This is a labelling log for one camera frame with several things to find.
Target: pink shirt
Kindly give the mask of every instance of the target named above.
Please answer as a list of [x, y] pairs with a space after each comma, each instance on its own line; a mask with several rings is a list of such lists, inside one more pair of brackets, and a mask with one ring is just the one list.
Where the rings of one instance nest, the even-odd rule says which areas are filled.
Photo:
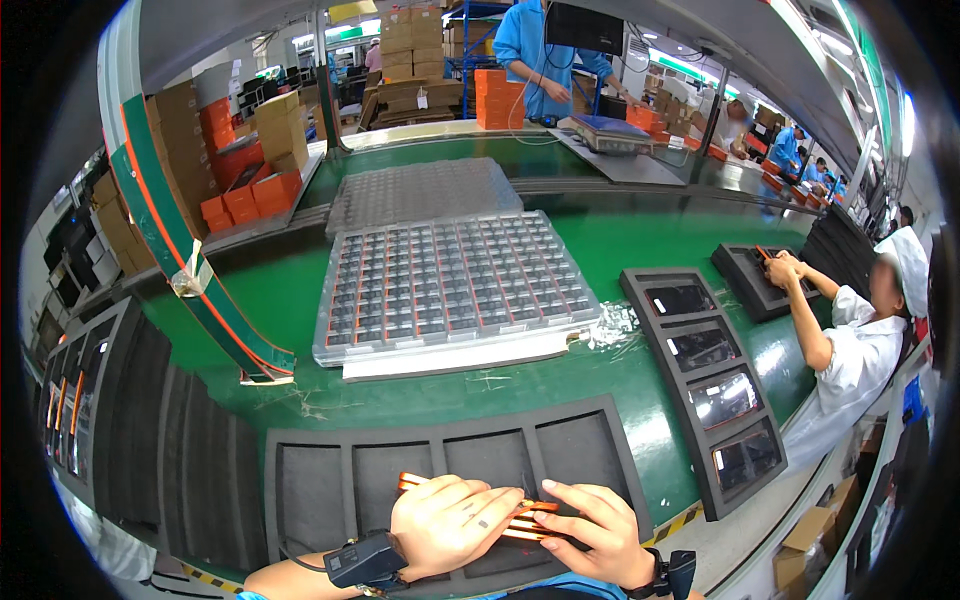
[[367, 60], [364, 62], [367, 65], [367, 68], [371, 71], [379, 71], [382, 68], [382, 62], [380, 61], [380, 45], [377, 44], [373, 46], [367, 52]]

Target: white cap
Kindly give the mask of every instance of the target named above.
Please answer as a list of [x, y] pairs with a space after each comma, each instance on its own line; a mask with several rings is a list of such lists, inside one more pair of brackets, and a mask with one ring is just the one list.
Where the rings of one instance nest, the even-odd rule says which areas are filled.
[[917, 318], [926, 316], [926, 285], [930, 263], [913, 228], [899, 228], [874, 246], [877, 254], [891, 254], [900, 266], [906, 308]]

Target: black monitor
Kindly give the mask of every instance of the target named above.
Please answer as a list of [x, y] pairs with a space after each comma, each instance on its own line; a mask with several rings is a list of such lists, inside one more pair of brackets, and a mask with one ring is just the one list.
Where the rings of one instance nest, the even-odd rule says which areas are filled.
[[544, 43], [623, 55], [623, 20], [602, 12], [553, 2]]

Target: workbench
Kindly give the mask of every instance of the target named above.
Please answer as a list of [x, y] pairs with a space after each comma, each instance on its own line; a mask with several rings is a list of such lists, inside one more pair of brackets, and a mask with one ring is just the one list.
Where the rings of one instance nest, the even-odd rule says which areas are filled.
[[[798, 250], [815, 216], [774, 199], [766, 202], [761, 188], [756, 188], [760, 194], [754, 191], [759, 175], [756, 181], [752, 173], [742, 179], [727, 177], [729, 167], [715, 159], [691, 156], [683, 168], [672, 167], [678, 177], [693, 182], [685, 190], [611, 189], [559, 143], [535, 147], [503, 136], [440, 137], [325, 161], [300, 206], [332, 202], [347, 174], [464, 156], [494, 158], [525, 207], [546, 212], [601, 302], [629, 305], [617, 282], [625, 268], [700, 269], [752, 356], [781, 425], [813, 389], [813, 372], [804, 364], [790, 319], [754, 325], [710, 263], [710, 255], [720, 243]], [[552, 180], [564, 185], [551, 187]], [[655, 527], [699, 500], [671, 400], [638, 330], [606, 348], [575, 342], [567, 355], [535, 363], [347, 384], [339, 369], [322, 369], [311, 356], [331, 240], [324, 239], [322, 227], [313, 227], [269, 242], [251, 246], [242, 259], [235, 252], [211, 258], [211, 263], [251, 325], [296, 354], [292, 385], [241, 387], [236, 366], [169, 289], [143, 295], [144, 313], [173, 344], [171, 360], [198, 374], [216, 401], [251, 423], [260, 432], [261, 444], [270, 427], [424, 426], [611, 393]], [[828, 302], [818, 300], [813, 307], [821, 325], [829, 326]]]

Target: white lab coat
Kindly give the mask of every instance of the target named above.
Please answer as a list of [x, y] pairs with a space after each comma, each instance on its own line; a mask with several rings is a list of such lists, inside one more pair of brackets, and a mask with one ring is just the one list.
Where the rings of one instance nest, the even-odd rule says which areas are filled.
[[784, 477], [813, 465], [839, 442], [870, 408], [897, 367], [906, 319], [870, 323], [874, 307], [849, 286], [833, 299], [830, 364], [817, 372], [817, 387], [783, 431]]

